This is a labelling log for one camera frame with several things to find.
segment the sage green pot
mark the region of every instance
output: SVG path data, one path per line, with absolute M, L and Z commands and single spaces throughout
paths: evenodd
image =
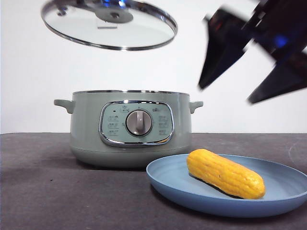
M 54 100 L 71 114 L 70 147 L 77 159 L 112 168 L 144 168 L 190 151 L 191 114 L 203 102 L 160 91 L 74 92 Z

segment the tabletop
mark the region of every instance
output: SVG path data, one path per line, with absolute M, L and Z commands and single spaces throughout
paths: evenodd
M 307 173 L 307 134 L 193 133 L 192 148 L 278 162 Z M 68 133 L 11 133 L 1 140 L 2 230 L 304 229 L 307 202 L 266 218 L 226 218 L 161 196 L 145 169 L 75 159 Z

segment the chrome trim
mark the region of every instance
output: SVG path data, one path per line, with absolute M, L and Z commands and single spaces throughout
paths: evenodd
M 115 141 L 107 138 L 105 134 L 102 131 L 102 118 L 105 112 L 105 109 L 111 105 L 111 104 L 130 104 L 130 103 L 155 103 L 155 104 L 163 104 L 166 105 L 170 111 L 171 119 L 172 119 L 172 131 L 165 139 L 159 140 L 159 141 L 153 141 L 153 142 L 121 142 L 121 141 Z M 173 110 L 172 108 L 163 102 L 156 102 L 156 101 L 146 101 L 146 100 L 124 100 L 124 101 L 116 101 L 116 102 L 108 102 L 105 104 L 101 110 L 100 118 L 99 118 L 99 127 L 98 127 L 98 133 L 101 138 L 101 140 L 110 146 L 114 147 L 123 147 L 123 148 L 141 148 L 141 147 L 148 147 L 148 146 L 157 146 L 157 145 L 164 145 L 170 141 L 175 131 L 175 124 L 174 124 L 174 116 L 173 116 Z
M 119 1 L 118 0 L 110 0 L 109 4 L 112 5 L 112 7 L 118 7 L 118 8 L 122 8 L 119 5 Z M 160 19 L 161 21 L 165 22 L 174 32 L 174 35 L 172 38 L 170 38 L 169 40 L 156 44 L 156 45 L 152 45 L 152 46 L 135 46 L 135 47 L 125 47 L 125 46 L 108 46 L 108 45 L 102 45 L 102 44 L 96 44 L 96 43 L 91 43 L 91 42 L 87 42 L 87 41 L 83 41 L 81 39 L 75 38 L 75 37 L 70 37 L 68 35 L 62 34 L 61 32 L 57 31 L 56 29 L 52 28 L 46 21 L 45 21 L 45 15 L 52 9 L 59 9 L 60 12 L 63 11 L 63 8 L 65 8 L 67 5 L 70 6 L 74 6 L 74 7 L 78 7 L 78 8 L 82 8 L 85 10 L 89 10 L 89 11 L 93 11 L 93 7 L 101 7 L 104 6 L 104 3 L 102 1 L 95 1 L 95 0 L 83 0 L 83 1 L 78 1 L 78 0 L 52 0 L 47 2 L 42 10 L 41 10 L 41 18 L 43 19 L 46 27 L 51 30 L 52 32 L 54 32 L 55 34 L 82 44 L 82 45 L 86 45 L 86 46 L 95 46 L 98 48 L 104 48 L 104 49 L 112 49 L 112 50 L 123 50 L 123 51 L 133 51 L 133 50 L 147 50 L 147 49 L 154 49 L 154 48 L 158 48 L 161 46 L 165 46 L 168 43 L 170 43 L 174 37 L 176 36 L 177 32 L 178 32 L 178 25 L 175 21 L 175 19 L 170 16 L 167 12 L 163 11 L 162 9 L 159 9 L 153 5 L 147 4 L 145 2 L 138 2 L 138 1 L 133 1 L 133 0 L 126 0 L 125 1 L 125 8 L 131 8 L 134 10 L 138 10 L 138 11 L 142 11 L 144 13 L 147 13 L 157 19 Z
M 89 91 L 76 91 L 76 92 L 73 92 L 72 94 L 75 95 L 75 94 L 80 94 L 80 93 L 96 93 L 96 92 L 165 93 L 165 94 L 181 94 L 181 95 L 189 96 L 188 93 L 184 93 L 184 92 L 152 91 L 152 90 L 89 90 Z

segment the white wall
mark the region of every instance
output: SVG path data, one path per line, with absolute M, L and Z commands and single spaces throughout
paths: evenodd
M 149 0 L 179 25 L 165 47 L 120 52 L 83 46 L 50 32 L 41 0 L 1 1 L 1 133 L 69 132 L 70 115 L 53 99 L 97 89 L 187 92 L 204 107 L 192 115 L 193 132 L 307 132 L 307 90 L 249 105 L 246 98 L 271 71 L 258 46 L 204 91 L 197 83 L 208 42 L 201 22 L 226 0 Z M 257 1 L 228 0 L 249 17 Z

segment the corn cob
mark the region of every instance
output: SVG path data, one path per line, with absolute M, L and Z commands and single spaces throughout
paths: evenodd
M 262 177 L 256 172 L 206 149 L 187 157 L 189 172 L 227 194 L 244 199 L 259 199 L 265 194 Z

